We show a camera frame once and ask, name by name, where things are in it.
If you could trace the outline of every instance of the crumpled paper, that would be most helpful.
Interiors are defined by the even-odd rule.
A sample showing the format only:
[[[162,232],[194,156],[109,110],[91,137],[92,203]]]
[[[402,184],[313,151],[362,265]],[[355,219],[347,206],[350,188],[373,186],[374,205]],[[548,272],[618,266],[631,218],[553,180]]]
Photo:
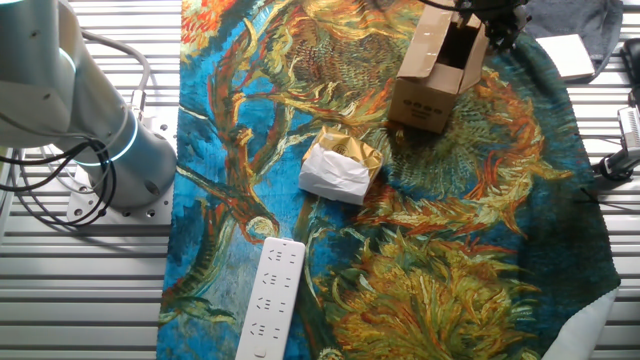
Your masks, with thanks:
[[[300,189],[329,200],[362,205],[383,157],[362,141],[325,126],[302,161]]]

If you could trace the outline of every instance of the metal table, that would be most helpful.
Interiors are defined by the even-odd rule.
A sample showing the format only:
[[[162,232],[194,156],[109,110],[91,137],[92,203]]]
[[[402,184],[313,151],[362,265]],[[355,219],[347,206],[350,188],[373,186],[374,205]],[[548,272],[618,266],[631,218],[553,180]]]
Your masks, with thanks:
[[[640,0],[624,0],[622,39],[640,37]],[[121,40],[149,59],[147,124],[168,139],[176,130],[180,0],[74,1],[80,25]],[[141,67],[118,51],[89,51],[128,99]],[[592,162],[616,152],[616,111],[630,91],[619,57],[589,86],[569,94]],[[36,157],[36,152],[28,156]],[[37,181],[46,167],[32,168]],[[38,191],[65,215],[69,191],[52,182]],[[592,359],[640,359],[640,177],[600,200],[622,288]],[[30,217],[13,199],[0,238],[0,359],[155,359],[157,317],[170,226],[92,226],[72,237]]]

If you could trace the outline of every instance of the box flap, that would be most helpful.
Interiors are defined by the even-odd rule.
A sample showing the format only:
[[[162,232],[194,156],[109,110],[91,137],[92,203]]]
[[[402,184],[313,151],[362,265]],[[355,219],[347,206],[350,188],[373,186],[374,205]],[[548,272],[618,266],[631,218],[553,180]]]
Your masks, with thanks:
[[[462,18],[460,17],[460,14],[459,13],[453,14],[453,16],[451,17],[451,22],[454,22],[454,23],[462,22]],[[478,29],[480,26],[482,26],[482,21],[480,21],[480,19],[477,16],[471,15],[469,20],[467,20],[467,23],[465,24],[465,26]]]
[[[437,2],[448,6],[454,5],[453,0],[437,0]],[[426,78],[429,76],[447,35],[452,16],[451,11],[425,6],[398,71],[398,77]]]
[[[480,24],[480,20],[478,20],[475,15],[472,16],[471,19],[474,18]],[[471,52],[469,53],[469,58],[467,59],[467,65],[464,68],[464,76],[462,77],[462,81],[460,82],[460,90],[458,91],[459,94],[462,94],[463,92],[469,90],[482,78],[484,56],[487,52],[487,47],[489,46],[489,39],[487,39],[484,32],[485,27],[481,24],[478,32],[478,37],[476,37],[476,41],[473,43],[473,47],[471,48]]]
[[[422,85],[447,94],[457,95],[462,81],[464,70],[436,63],[433,65],[431,76],[425,79]]]

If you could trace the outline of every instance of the brown box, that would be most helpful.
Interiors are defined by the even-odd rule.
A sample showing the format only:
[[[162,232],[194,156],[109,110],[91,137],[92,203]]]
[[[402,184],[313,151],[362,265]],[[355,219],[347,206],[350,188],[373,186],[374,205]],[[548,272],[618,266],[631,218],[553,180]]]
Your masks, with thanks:
[[[472,16],[426,6],[398,72],[389,120],[442,133],[458,96],[480,81],[489,41]]]

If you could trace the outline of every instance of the power strip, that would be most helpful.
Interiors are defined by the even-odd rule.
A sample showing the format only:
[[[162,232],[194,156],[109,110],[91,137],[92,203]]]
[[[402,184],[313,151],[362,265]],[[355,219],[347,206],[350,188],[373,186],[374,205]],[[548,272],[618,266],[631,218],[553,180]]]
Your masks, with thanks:
[[[304,244],[264,241],[236,360],[282,360],[304,262]]]

